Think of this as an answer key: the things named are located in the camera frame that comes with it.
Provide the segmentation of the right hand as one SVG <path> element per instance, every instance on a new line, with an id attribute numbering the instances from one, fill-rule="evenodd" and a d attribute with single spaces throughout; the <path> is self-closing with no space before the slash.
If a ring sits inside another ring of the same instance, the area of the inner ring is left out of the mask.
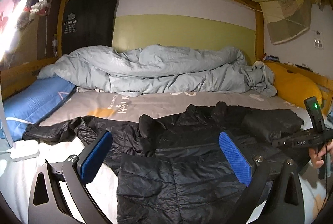
<path id="1" fill-rule="evenodd" d="M 318 152 L 316 152 L 316 149 L 314 148 L 309 148 L 309 156 L 311 158 L 311 163 L 313 168 L 319 169 L 321 166 L 325 164 L 325 155 L 329 153 L 332 157 L 332 140 L 330 140 L 326 146 L 323 146 Z"/>

